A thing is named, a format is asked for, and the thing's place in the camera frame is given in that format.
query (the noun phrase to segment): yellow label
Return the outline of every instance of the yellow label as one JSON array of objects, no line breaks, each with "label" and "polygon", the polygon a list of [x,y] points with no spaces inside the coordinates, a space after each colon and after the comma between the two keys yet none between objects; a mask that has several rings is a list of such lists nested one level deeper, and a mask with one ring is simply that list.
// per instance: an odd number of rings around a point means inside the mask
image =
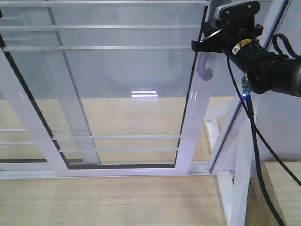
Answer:
[{"label": "yellow label", "polygon": [[238,53],[238,51],[240,50],[240,48],[242,48],[243,46],[245,46],[246,44],[249,44],[250,42],[252,42],[252,39],[244,39],[242,40],[240,43],[237,43],[233,49],[232,49],[232,53],[234,55],[236,55]]}]

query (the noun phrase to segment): white wooden support beam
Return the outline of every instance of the white wooden support beam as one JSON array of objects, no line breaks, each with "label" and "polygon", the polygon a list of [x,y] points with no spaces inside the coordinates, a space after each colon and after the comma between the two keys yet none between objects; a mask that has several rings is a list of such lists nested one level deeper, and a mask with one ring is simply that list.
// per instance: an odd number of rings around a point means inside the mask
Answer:
[{"label": "white wooden support beam", "polygon": [[209,140],[210,151],[212,152],[213,147],[216,143],[220,130],[217,125],[217,120],[205,120],[205,127],[207,131],[207,136]]},{"label": "white wooden support beam", "polygon": [[219,171],[228,170],[226,167],[227,163],[225,162],[225,157],[228,156],[228,154],[224,155],[224,152],[230,150],[230,147],[236,146],[236,144],[233,145],[233,141],[236,139],[240,125],[246,116],[245,111],[242,110],[241,114],[239,114],[239,116],[236,118],[234,116],[236,111],[240,111],[239,98],[237,95],[234,96],[225,122],[218,135],[218,138],[212,150],[212,154],[209,158],[210,169],[213,175],[216,175]]},{"label": "white wooden support beam", "polygon": [[99,135],[99,136],[55,136],[53,140],[85,140],[85,139],[180,139],[178,134],[164,135]]},{"label": "white wooden support beam", "polygon": [[207,109],[205,120],[218,119],[226,117],[231,106],[232,100],[224,101],[216,106]]},{"label": "white wooden support beam", "polygon": [[232,141],[225,144],[225,149],[221,152],[214,169],[211,171],[212,174],[216,175],[220,171],[235,171],[235,156],[237,153],[237,134],[231,137]]},{"label": "white wooden support beam", "polygon": [[231,224],[245,225],[246,202],[249,190],[251,161],[253,157],[253,142],[250,122],[245,118],[238,132],[235,179],[233,189]]},{"label": "white wooden support beam", "polygon": [[222,198],[222,206],[226,217],[226,223],[227,226],[230,226],[234,189],[232,176],[230,171],[221,171],[217,173],[216,177]]}]

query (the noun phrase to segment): black strap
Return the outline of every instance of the black strap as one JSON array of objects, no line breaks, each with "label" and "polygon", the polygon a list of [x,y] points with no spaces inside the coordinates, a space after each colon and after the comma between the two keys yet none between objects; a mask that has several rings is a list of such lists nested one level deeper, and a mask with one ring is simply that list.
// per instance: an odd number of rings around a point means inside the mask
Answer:
[{"label": "black strap", "polygon": [[274,49],[277,51],[277,53],[279,55],[283,55],[283,52],[281,51],[281,49],[279,48],[278,46],[278,43],[277,43],[277,37],[281,39],[281,41],[283,42],[287,52],[295,59],[297,60],[301,60],[301,56],[297,55],[295,53],[295,51],[293,50],[289,40],[287,39],[287,37],[284,35],[284,34],[275,34],[273,36],[273,47]]}]

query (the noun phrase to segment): horizontal metal bar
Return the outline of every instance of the horizontal metal bar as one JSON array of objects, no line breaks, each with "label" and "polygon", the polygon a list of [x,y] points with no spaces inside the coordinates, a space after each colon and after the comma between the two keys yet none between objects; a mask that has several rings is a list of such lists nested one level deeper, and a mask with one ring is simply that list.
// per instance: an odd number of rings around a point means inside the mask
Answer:
[{"label": "horizontal metal bar", "polygon": [[127,170],[127,169],[136,169],[136,170],[151,170],[153,171],[153,169],[161,169],[161,168],[165,168],[165,169],[174,169],[174,162],[171,162],[169,164],[165,164],[163,162],[159,163],[159,164],[152,164],[152,163],[142,163],[142,164],[130,164],[130,163],[126,163],[126,164],[101,164],[101,165],[69,165],[69,168],[71,170],[80,170],[82,172],[82,170],[88,170],[88,171],[92,171],[92,170]]},{"label": "horizontal metal bar", "polygon": [[0,170],[0,179],[58,178],[53,170]]},{"label": "horizontal metal bar", "polygon": [[0,163],[0,170],[51,170],[48,162]]},{"label": "horizontal metal bar", "polygon": [[3,37],[4,41],[30,41],[30,38],[5,38]]},{"label": "horizontal metal bar", "polygon": [[51,25],[51,26],[1,26],[1,32],[48,32],[65,29],[180,29],[200,28],[199,24],[188,25]]},{"label": "horizontal metal bar", "polygon": [[70,6],[70,5],[132,5],[132,4],[204,4],[207,6],[207,0],[95,0],[95,1],[0,1],[0,7],[53,7],[53,6]]},{"label": "horizontal metal bar", "polygon": [[59,152],[177,151],[178,147],[61,148]]},{"label": "horizontal metal bar", "polygon": [[0,145],[34,145],[34,141],[3,141]]},{"label": "horizontal metal bar", "polygon": [[5,46],[3,52],[52,52],[101,49],[191,49],[191,46]]},{"label": "horizontal metal bar", "polygon": [[180,139],[181,135],[113,135],[113,136],[54,136],[53,140],[81,140],[81,139]]},{"label": "horizontal metal bar", "polygon": [[[84,162],[70,162],[68,163],[70,166],[76,166],[76,165],[87,165],[86,163]],[[174,164],[174,162],[148,162],[147,164]],[[103,166],[119,166],[119,165],[122,165],[120,163],[109,163],[109,164],[102,164]],[[126,165],[145,165],[145,163],[136,163],[136,162],[127,162]]]},{"label": "horizontal metal bar", "polygon": [[22,20],[22,18],[20,16],[3,16],[2,18],[0,18],[0,21],[3,20]]},{"label": "horizontal metal bar", "polygon": [[[52,132],[70,132],[70,129],[52,129]],[[27,132],[27,129],[0,129],[0,132]]]}]

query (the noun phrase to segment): black cable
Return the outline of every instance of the black cable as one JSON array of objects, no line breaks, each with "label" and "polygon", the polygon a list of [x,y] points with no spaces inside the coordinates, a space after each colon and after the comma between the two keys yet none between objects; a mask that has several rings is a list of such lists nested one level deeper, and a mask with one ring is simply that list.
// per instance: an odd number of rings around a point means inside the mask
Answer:
[{"label": "black cable", "polygon": [[301,56],[299,56],[298,54],[295,53],[295,51],[293,50],[293,48],[290,44],[290,41],[287,39],[287,37],[284,34],[275,34],[273,36],[273,47],[279,55],[283,55],[283,52],[281,51],[281,49],[278,46],[277,38],[281,39],[281,41],[283,42],[289,55],[291,55],[293,58],[295,58],[297,60],[301,60]]},{"label": "black cable", "polygon": [[[226,59],[227,59],[228,70],[229,70],[229,73],[230,73],[230,76],[231,76],[234,88],[235,88],[235,90],[236,90],[236,92],[238,94],[238,97],[240,99],[240,102],[241,102],[243,108],[246,111],[246,114],[247,114],[248,118],[250,119],[250,122],[251,121],[254,122],[253,113],[249,113],[249,110],[247,109],[247,106],[244,103],[244,99],[241,97],[239,89],[238,89],[237,84],[235,82],[234,75],[233,75],[233,72],[232,72],[232,69],[231,69],[231,65],[230,65],[230,60],[229,60],[229,48],[228,48],[228,45],[226,45],[225,54],[226,54]],[[262,173],[261,173],[261,166],[260,166],[260,159],[259,159],[259,151],[258,151],[256,133],[255,133],[255,135],[253,135],[254,131],[256,131],[256,129],[255,129],[256,126],[255,126],[254,123],[252,125],[252,122],[251,122],[251,128],[252,127],[253,127],[253,129],[252,129],[252,137],[253,137],[253,145],[254,145],[254,151],[255,151],[255,161],[256,161],[256,171],[257,171],[257,176],[258,176],[258,182],[259,182],[259,185],[260,185],[263,197],[264,197],[267,205],[269,206],[269,209],[271,210],[273,216],[275,217],[276,221],[279,223],[280,226],[285,226],[284,223],[283,223],[283,221],[282,221],[282,219],[281,219],[281,217],[277,213],[277,211],[276,211],[273,203],[271,202],[271,200],[269,198],[269,194],[267,193],[267,190],[265,188],[265,185],[264,185],[264,182],[263,182],[263,178],[262,178]]]},{"label": "black cable", "polygon": [[[277,37],[281,37],[281,40],[283,41],[283,36],[284,35],[279,35],[279,34],[277,34],[277,35],[274,35],[274,37],[273,37],[273,45],[274,45],[274,42],[277,42],[276,41],[276,38]],[[241,39],[240,39],[240,36],[238,35],[238,41],[239,41],[239,45],[241,46]],[[246,61],[245,61],[245,57],[244,57],[244,53],[243,53],[243,51],[240,51],[240,54],[241,54],[241,56],[242,56],[242,59],[243,59],[243,63],[244,63],[244,67],[246,68]],[[236,82],[235,82],[235,84],[234,84],[234,86],[236,87],[235,88],[235,90],[236,90],[236,92],[237,92],[237,94],[238,94],[238,96],[239,97],[241,97],[241,95],[240,95],[240,92],[239,92],[239,90],[238,90],[238,87],[237,87],[237,85],[236,85]],[[247,109],[246,109],[246,105],[245,105],[245,103],[242,101],[243,100],[243,98],[241,97],[240,98],[240,102],[241,102],[241,104],[243,105],[243,107],[244,107],[244,109],[245,109],[245,111],[246,111],[246,113],[247,113]],[[278,157],[278,155],[273,151],[273,149],[270,147],[270,145],[268,144],[268,142],[264,139],[264,137],[263,137],[263,135],[261,134],[261,132],[258,130],[258,128],[257,128],[257,126],[255,125],[255,129],[256,129],[256,133],[258,134],[258,136],[259,136],[259,138],[262,140],[262,142],[264,143],[264,145],[267,147],[267,149],[269,150],[269,152],[272,154],[272,156],[276,159],[276,161],[277,162],[279,162],[279,164],[282,166],[282,168],[284,168],[284,170],[294,179],[294,181],[301,187],[301,181],[293,174],[293,172],[291,172],[291,170],[283,163],[283,161]]]},{"label": "black cable", "polygon": [[261,171],[261,165],[260,165],[260,157],[259,157],[259,150],[258,150],[258,144],[257,144],[257,137],[256,137],[256,128],[255,128],[255,122],[254,122],[254,112],[253,112],[253,106],[252,106],[252,100],[251,96],[247,95],[246,96],[246,104],[248,108],[248,114],[250,116],[250,123],[251,123],[251,131],[252,131],[252,138],[253,138],[253,146],[254,146],[254,153],[255,153],[255,163],[256,163],[256,171],[257,171],[257,177],[258,177],[258,182],[260,185],[260,189],[262,191],[263,197],[269,206],[269,209],[273,213],[276,221],[280,226],[285,226],[284,222],[282,221],[280,215],[277,213],[277,210],[275,209],[269,194],[267,192],[267,189],[265,187],[263,178],[262,178],[262,171]]}]

